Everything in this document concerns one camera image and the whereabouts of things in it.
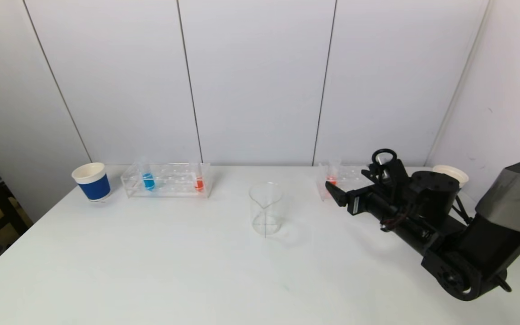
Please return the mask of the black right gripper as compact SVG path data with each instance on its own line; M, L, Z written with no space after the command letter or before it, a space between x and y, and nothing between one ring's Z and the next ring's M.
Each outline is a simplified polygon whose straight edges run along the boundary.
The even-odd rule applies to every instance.
M351 190L347 193L330 181L326 181L324 185L337 205L347 205L347 210L352 215L369 213L384 222L395 218L398 212L398 208L389 202L376 185Z

